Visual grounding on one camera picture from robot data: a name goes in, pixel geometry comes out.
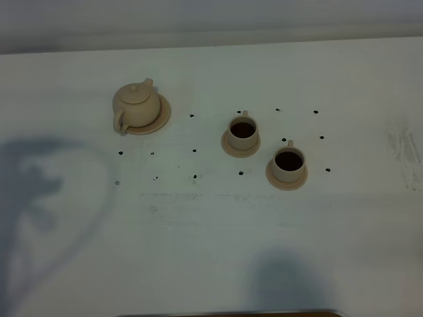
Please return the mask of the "beige ceramic teapot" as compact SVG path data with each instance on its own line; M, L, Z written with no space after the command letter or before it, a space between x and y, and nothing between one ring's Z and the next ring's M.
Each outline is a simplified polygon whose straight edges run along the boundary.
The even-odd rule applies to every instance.
M116 133L125 133L129 127L145 127L153 123L161 111L159 95L153 88L153 79L132 83L120 88L112 101L113 127Z

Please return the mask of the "beige teacup near teapot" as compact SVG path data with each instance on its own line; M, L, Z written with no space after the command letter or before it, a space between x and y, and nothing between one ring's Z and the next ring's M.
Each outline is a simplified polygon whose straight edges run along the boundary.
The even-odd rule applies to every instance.
M246 151L256 145L258 141L257 123L249 116L247 110L229 122L227 141L232 148L238 151Z

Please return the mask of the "beige teapot saucer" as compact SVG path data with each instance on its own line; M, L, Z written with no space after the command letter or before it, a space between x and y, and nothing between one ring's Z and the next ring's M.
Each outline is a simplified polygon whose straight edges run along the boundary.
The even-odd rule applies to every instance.
M159 102L128 104L116 111L113 128L119 134L148 135L164 127L171 117L171 105L162 94L156 94Z

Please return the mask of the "beige saucer under near cup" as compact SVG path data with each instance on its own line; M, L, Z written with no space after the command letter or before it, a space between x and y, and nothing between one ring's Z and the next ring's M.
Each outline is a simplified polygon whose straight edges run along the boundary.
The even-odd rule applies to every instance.
M232 147L228 140L227 140L227 134L228 131L225 131L221 137L221 146L223 150L230 156L236 157L236 158L246 158L249 156L252 156L257 152L257 150L260 148L260 137L258 137L257 142L254 144L253 147L247 150L238 150Z

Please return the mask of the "beige saucer under cup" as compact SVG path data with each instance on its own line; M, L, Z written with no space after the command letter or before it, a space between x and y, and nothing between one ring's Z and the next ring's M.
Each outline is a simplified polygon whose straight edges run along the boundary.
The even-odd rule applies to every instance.
M269 183L274 186L275 188L279 190L285 190L285 191L292 191L299 189L304 183L307 181L308 177L308 170L307 167L304 167L303 174L300 176L300 178L294 182L282 182L279 181L272 173L271 171L271 164L272 161L270 160L266 166L266 178L269 181Z
M257 142L254 144L253 147L247 150L238 150L232 147L228 140L227 140L227 134L228 131L225 131L221 137L221 146L223 150L230 156L236 157L236 158L246 158L249 156L252 156L257 152L257 150L260 148L260 137L258 137Z

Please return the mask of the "beige saucer under right cup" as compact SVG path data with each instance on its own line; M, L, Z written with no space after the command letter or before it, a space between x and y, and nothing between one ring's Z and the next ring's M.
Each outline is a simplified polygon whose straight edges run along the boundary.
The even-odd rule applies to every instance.
M272 173L271 171L271 164L272 161L270 160L266 166L266 178L269 181L269 183L274 186L275 188L279 190L285 190L285 191L292 191L299 189L304 183L307 181L308 177L308 170L307 167L304 167L303 174L300 176L300 178L294 182L282 182L279 181Z

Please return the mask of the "beige teacup far right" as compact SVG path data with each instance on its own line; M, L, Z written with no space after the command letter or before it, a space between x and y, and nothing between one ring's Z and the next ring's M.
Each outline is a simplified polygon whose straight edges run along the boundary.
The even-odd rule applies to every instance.
M294 146L293 140L289 140L286 146L274 153L270 170L280 182L296 182L305 171L305 155Z

